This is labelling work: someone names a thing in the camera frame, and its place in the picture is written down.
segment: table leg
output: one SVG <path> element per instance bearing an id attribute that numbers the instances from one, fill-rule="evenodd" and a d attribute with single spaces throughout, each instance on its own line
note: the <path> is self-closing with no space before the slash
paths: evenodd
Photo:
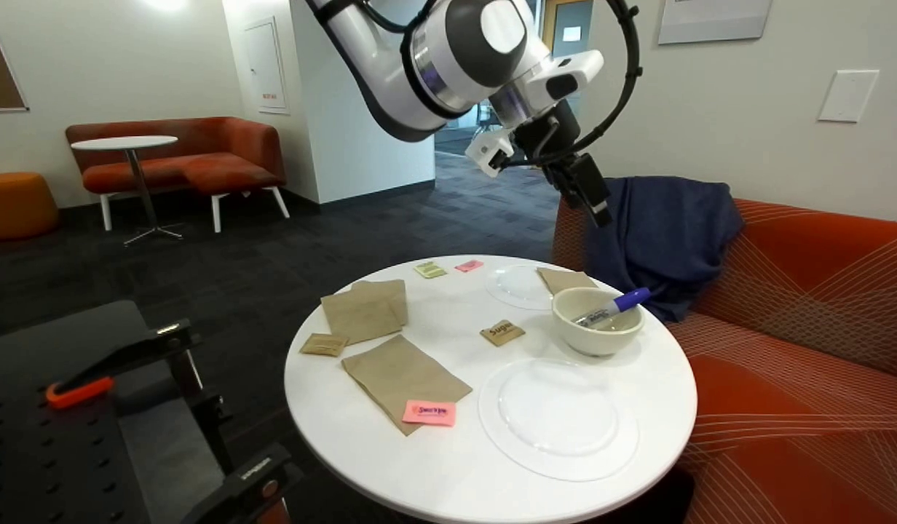
<path id="1" fill-rule="evenodd" d="M 132 179 L 135 179 L 135 183 L 136 183 L 140 202 L 143 202 L 145 217 L 149 217 L 149 223 L 151 223 L 151 231 L 143 231 L 143 234 L 126 240 L 126 246 L 135 246 L 135 242 L 149 240 L 149 237 L 183 240 L 180 234 L 167 231 L 167 228 L 156 226 L 156 210 L 155 210 L 155 202 L 151 202 L 151 191 L 149 191 L 149 183 L 145 183 L 145 175 L 140 172 L 136 153 L 129 148 L 126 159 L 129 159 L 129 163 L 132 163 Z"/>

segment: round white table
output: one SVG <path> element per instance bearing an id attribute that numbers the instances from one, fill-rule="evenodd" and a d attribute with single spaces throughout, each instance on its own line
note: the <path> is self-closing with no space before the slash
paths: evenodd
<path id="1" fill-rule="evenodd" d="M 340 358 L 386 339 L 340 358 L 302 355 L 312 332 L 330 332 L 315 310 L 292 342 L 292 418 L 344 480 L 426 522 L 583 522 L 635 501 L 669 473 L 694 432 L 697 381 L 650 313 L 631 349 L 587 358 L 554 332 L 550 293 L 535 275 L 554 265 L 436 258 L 446 276 L 421 279 L 418 263 L 363 282 L 404 279 L 402 335 L 472 389 L 452 428 L 426 425 L 404 437 L 346 375 Z M 499 320 L 528 335 L 493 346 L 480 330 Z"/>
<path id="2" fill-rule="evenodd" d="M 155 202 L 151 202 L 151 191 L 149 191 L 149 180 L 136 163 L 136 153 L 140 148 L 159 148 L 159 145 L 169 145 L 169 144 L 177 144 L 177 138 L 171 135 L 135 135 L 135 138 L 102 138 L 102 140 L 78 140 L 78 144 L 69 144 L 69 148 L 76 153 L 123 153 L 129 166 L 132 166 L 132 179 L 136 183 L 136 192 L 143 198 L 143 207 L 145 207 L 145 217 L 151 223 L 149 231 L 126 240 L 126 246 L 135 246 L 140 240 L 149 240 L 149 237 L 171 237 L 171 240 L 183 240 L 180 234 L 174 231 L 167 231 L 156 226 L 156 212 L 155 212 Z"/>

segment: pink sticky note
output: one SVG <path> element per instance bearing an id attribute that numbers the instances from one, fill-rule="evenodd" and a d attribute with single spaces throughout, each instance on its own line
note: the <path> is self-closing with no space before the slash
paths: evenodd
<path id="1" fill-rule="evenodd" d="M 480 259 L 469 259 L 462 265 L 455 265 L 461 275 L 472 275 L 474 269 L 480 269 L 484 263 Z"/>
<path id="2" fill-rule="evenodd" d="M 455 425 L 455 405 L 452 403 L 421 403 L 410 400 L 402 410 L 402 424 L 407 425 Z"/>

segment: dark carpet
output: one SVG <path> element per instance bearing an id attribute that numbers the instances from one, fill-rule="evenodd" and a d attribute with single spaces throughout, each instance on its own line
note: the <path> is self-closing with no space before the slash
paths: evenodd
<path id="1" fill-rule="evenodd" d="M 228 198 L 220 237 L 193 192 L 155 205 L 183 242 L 123 247 L 145 218 L 136 202 L 113 202 L 113 234 L 102 234 L 95 207 L 78 207 L 50 237 L 0 246 L 0 335 L 110 301 L 135 301 L 149 327 L 187 317 L 200 335 L 207 389 L 234 415 L 234 460 L 292 447 L 305 474 L 292 504 L 298 522 L 407 522 L 354 495 L 298 440 L 283 400 L 287 345 L 322 295 L 385 265 L 439 255 L 547 259 L 560 195 L 539 172 L 490 180 L 439 153 L 433 183 L 330 207 L 287 198 L 292 223 L 271 195 Z"/>

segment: white bowl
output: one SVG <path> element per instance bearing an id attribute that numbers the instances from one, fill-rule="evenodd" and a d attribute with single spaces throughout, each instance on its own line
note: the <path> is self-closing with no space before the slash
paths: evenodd
<path id="1" fill-rule="evenodd" d="M 606 290 L 566 290 L 554 301 L 554 317 L 560 339 L 586 355 L 614 355 L 631 345 L 635 332 L 644 325 L 640 310 L 621 313 L 614 317 L 598 320 L 595 327 L 580 327 L 577 317 L 598 313 L 600 306 L 621 297 Z"/>

